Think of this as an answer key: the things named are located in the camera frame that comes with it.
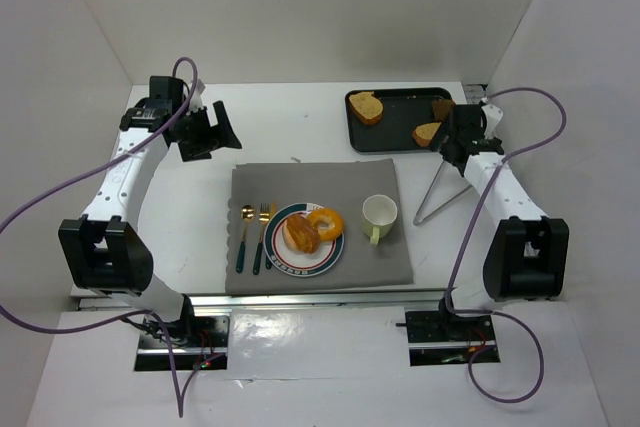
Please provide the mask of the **metal tongs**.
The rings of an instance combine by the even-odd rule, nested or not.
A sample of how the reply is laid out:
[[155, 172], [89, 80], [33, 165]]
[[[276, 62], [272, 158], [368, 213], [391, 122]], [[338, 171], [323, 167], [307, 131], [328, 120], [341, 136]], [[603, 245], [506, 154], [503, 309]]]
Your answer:
[[463, 197], [471, 186], [458, 170], [442, 160], [414, 214], [412, 224], [425, 224]]

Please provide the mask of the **reddish toast slice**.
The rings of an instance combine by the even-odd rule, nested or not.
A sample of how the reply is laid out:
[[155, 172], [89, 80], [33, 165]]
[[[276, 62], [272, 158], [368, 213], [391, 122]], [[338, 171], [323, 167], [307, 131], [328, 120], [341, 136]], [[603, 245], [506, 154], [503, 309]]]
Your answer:
[[305, 254], [313, 254], [320, 246], [320, 237], [311, 223], [301, 214], [291, 214], [287, 217], [284, 226], [289, 229], [297, 250]]

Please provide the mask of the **orange round bun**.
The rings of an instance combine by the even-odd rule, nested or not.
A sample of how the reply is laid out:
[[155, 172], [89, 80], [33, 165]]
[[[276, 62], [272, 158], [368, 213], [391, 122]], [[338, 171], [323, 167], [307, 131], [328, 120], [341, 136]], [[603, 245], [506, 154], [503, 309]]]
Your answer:
[[289, 229], [287, 227], [283, 227], [282, 228], [282, 235], [283, 235], [284, 242], [285, 242], [286, 246], [288, 247], [288, 249], [291, 250], [291, 251], [296, 251], [297, 250], [297, 245], [296, 245], [293, 237], [289, 233]]

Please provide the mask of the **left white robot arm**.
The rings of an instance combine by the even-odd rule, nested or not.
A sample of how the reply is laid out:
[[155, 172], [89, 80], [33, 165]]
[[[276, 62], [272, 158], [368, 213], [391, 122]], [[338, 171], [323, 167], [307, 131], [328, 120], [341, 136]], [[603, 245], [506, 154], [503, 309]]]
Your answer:
[[222, 102], [209, 121], [195, 81], [153, 76], [149, 94], [121, 118], [114, 165], [107, 168], [94, 199], [77, 219], [64, 220], [58, 238], [74, 284], [154, 312], [143, 328], [153, 334], [165, 322], [172, 339], [190, 340], [198, 328], [189, 298], [154, 274], [151, 251], [137, 233], [142, 204], [157, 167], [171, 145], [185, 162], [205, 160], [219, 148], [241, 146]]

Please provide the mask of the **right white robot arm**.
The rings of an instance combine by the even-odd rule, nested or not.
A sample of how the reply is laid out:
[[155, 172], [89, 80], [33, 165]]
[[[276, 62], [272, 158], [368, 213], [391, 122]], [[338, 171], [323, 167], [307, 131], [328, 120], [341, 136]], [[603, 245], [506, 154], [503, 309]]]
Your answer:
[[456, 167], [479, 194], [472, 214], [487, 212], [495, 224], [480, 272], [447, 288], [444, 316], [479, 316], [504, 303], [551, 299], [564, 284], [569, 227], [531, 199], [508, 165], [493, 131], [503, 113], [491, 104], [455, 105], [435, 140], [443, 160]]

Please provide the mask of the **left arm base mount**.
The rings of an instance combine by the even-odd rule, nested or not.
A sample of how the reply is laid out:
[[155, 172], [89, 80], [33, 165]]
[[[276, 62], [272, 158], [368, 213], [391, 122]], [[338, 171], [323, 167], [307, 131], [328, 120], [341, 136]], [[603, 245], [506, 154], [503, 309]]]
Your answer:
[[[161, 372], [170, 370], [167, 343], [160, 327], [148, 319], [131, 322], [139, 331], [134, 370]], [[215, 315], [195, 318], [195, 331], [184, 338], [170, 338], [177, 371], [226, 370], [230, 316]]]

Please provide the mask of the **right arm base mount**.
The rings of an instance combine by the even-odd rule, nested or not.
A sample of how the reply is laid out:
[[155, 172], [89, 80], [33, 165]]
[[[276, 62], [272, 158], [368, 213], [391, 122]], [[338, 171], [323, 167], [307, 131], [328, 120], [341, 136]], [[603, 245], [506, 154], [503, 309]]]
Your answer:
[[406, 333], [411, 367], [499, 363], [490, 316], [457, 317], [444, 311], [406, 311], [396, 326]]

